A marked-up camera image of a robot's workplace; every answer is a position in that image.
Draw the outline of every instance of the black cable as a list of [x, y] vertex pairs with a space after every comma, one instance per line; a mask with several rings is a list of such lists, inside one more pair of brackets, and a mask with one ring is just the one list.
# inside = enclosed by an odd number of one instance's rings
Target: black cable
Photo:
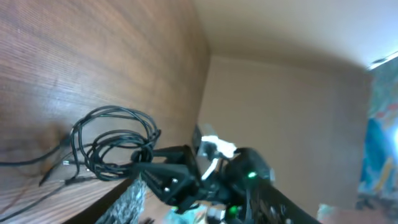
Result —
[[[94, 121], [96, 118], [119, 118], [119, 119], [129, 119], [132, 121], [138, 121], [142, 124], [145, 129], [146, 136], [142, 136], [138, 132], [119, 129], [107, 131], [99, 135], [92, 143], [83, 144], [82, 132], [83, 127], [88, 123]], [[84, 157], [84, 163], [87, 168], [92, 171], [96, 178], [103, 181], [126, 179], [134, 176], [133, 161], [136, 162], [152, 162], [153, 159], [153, 149], [160, 136], [160, 130], [157, 129], [155, 121], [147, 114], [133, 109], [123, 108], [120, 106], [103, 106], [89, 112], [84, 118], [80, 119], [73, 125], [72, 130], [68, 138], [61, 141], [61, 143], [53, 148], [50, 152], [40, 156], [36, 159], [22, 162], [0, 162], [0, 167], [9, 166], [26, 166], [40, 162], [55, 152], [57, 152], [63, 145], [70, 143], [72, 151], [67, 155], [63, 156], [58, 160], [52, 168], [44, 175], [39, 185], [42, 185], [50, 176], [54, 168], [59, 166], [62, 161], [73, 154], [73, 158], [76, 165], [76, 172], [70, 179], [65, 180], [65, 184], [55, 189], [53, 192], [43, 196], [38, 199], [38, 201], [18, 210], [2, 219], [0, 222], [4, 222], [16, 215], [21, 214], [24, 211], [31, 209], [43, 200], [56, 194], [64, 187], [70, 184], [76, 184], [84, 182], [86, 180], [92, 180], [92, 177], [78, 177], [80, 173], [80, 163], [78, 160], [78, 152]], [[109, 151], [114, 148], [123, 149], [140, 149], [138, 153], [132, 154], [131, 162], [127, 164], [117, 165], [113, 163], [105, 163], [104, 157]]]
[[35, 159], [31, 159], [29, 161], [22, 161], [22, 162], [0, 162], [0, 167], [18, 167], [18, 166], [26, 166], [26, 165], [32, 165], [35, 164], [36, 162], [40, 162], [48, 157], [50, 157], [52, 154], [57, 152], [65, 142], [68, 142], [69, 139], [64, 139], [58, 146], [55, 146], [51, 151], [48, 153], [44, 154], [43, 156], [40, 156]]

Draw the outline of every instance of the wood grain surface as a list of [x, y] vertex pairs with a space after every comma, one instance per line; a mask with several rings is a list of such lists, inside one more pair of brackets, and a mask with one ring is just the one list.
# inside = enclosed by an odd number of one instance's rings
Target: wood grain surface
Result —
[[[90, 110], [126, 106], [150, 114], [163, 131], [157, 147], [189, 143], [209, 64], [206, 40], [189, 0], [0, 1], [0, 160], [23, 161], [56, 145]], [[85, 128], [87, 141], [106, 120]], [[131, 152], [112, 152], [116, 161]], [[41, 188], [51, 158], [32, 166], [0, 167], [0, 217], [60, 185], [73, 167]], [[93, 181], [63, 189], [8, 223], [61, 223], [119, 182]], [[167, 211], [153, 196], [144, 216]]]

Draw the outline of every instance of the tangled wires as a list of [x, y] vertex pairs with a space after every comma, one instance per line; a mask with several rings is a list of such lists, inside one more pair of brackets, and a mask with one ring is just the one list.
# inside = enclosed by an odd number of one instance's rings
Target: tangled wires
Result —
[[[145, 129], [146, 137], [138, 132], [120, 129], [107, 131], [99, 135], [93, 143], [83, 145], [82, 129], [85, 125], [92, 122], [96, 118], [120, 118], [138, 121]], [[135, 162], [152, 162], [152, 151], [160, 136], [160, 130], [157, 129], [155, 121], [147, 114], [133, 110], [122, 108], [120, 106], [103, 106], [88, 113], [84, 118], [76, 122], [70, 132], [70, 144], [75, 161], [78, 160], [77, 152], [80, 151], [85, 158], [85, 165], [92, 171], [99, 180], [119, 180], [132, 176], [133, 162], [117, 165], [105, 163], [104, 157], [109, 151], [118, 147], [124, 149], [141, 149], [132, 155]], [[79, 173], [79, 165], [76, 165], [77, 177]]]
[[[144, 127], [146, 136], [143, 136], [140, 133], [132, 130], [118, 129], [100, 134], [92, 143], [83, 144], [83, 127], [94, 121], [96, 118], [119, 118], [138, 121]], [[52, 171], [71, 154], [73, 154], [73, 159], [75, 160], [74, 163], [76, 164], [75, 175], [70, 179], [65, 180], [64, 185], [38, 199], [36, 202], [22, 208], [21, 210], [18, 210], [0, 219], [0, 222], [4, 222], [18, 214], [21, 214], [24, 211], [31, 209], [41, 201], [49, 198], [51, 195], [56, 194], [62, 188], [70, 184], [93, 180], [92, 177], [79, 177], [81, 162], [78, 160], [78, 152], [83, 155], [84, 164], [86, 165], [87, 169], [92, 171], [97, 179], [103, 181], [126, 179], [134, 175], [133, 165], [135, 162], [152, 161], [152, 151], [159, 137], [160, 130], [157, 129], [155, 121], [149, 115], [141, 111], [123, 108], [120, 106], [102, 106], [89, 112], [84, 118], [80, 119], [75, 125], [73, 125], [72, 130], [67, 138], [62, 140], [58, 146], [54, 147], [43, 156], [22, 162], [0, 162], [0, 167], [17, 167], [35, 164], [50, 157], [55, 152], [59, 151], [62, 146], [67, 146], [70, 144], [72, 151], [63, 156], [53, 165], [53, 167], [43, 176], [39, 186], [42, 185], [51, 175]], [[131, 156], [131, 162], [127, 164], [117, 165], [104, 162], [104, 157], [114, 148], [140, 149], [140, 151], [134, 151]]]

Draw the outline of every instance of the ceiling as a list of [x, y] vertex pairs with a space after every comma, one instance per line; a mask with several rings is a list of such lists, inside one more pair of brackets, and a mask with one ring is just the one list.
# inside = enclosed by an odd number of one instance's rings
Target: ceiling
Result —
[[397, 0], [195, 0], [214, 54], [368, 67], [398, 51]]

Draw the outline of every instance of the beige wall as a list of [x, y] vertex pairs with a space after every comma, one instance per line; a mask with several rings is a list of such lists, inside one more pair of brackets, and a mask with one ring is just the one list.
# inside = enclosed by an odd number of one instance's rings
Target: beige wall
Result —
[[308, 213], [320, 202], [351, 207], [361, 168], [368, 82], [333, 74], [213, 57], [199, 123], [256, 148], [276, 186]]

